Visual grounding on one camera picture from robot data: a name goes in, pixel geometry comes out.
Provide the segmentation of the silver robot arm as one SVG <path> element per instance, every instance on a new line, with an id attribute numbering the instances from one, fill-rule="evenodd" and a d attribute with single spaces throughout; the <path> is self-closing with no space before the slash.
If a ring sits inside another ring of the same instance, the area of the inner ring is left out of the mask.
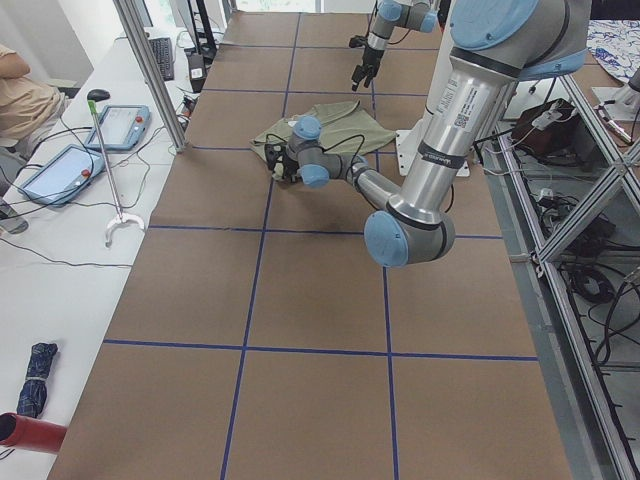
<path id="1" fill-rule="evenodd" d="M 586 57 L 590 12 L 588 1 L 453 2 L 447 18 L 452 70 L 402 185 L 357 153 L 331 153 L 319 142 L 319 120 L 309 115 L 288 140 L 265 145 L 266 164 L 275 178 L 312 188 L 333 179 L 351 184 L 376 209 L 364 237 L 378 264 L 439 259 L 455 239 L 441 205 L 499 91 L 577 71 Z"/>
<path id="2" fill-rule="evenodd" d="M 377 76 L 382 57 L 396 27 L 407 31 L 431 32 L 438 23 L 439 1 L 377 1 L 365 35 L 354 35 L 350 48 L 363 47 L 361 62 L 351 76 L 351 89 L 367 88 Z"/>

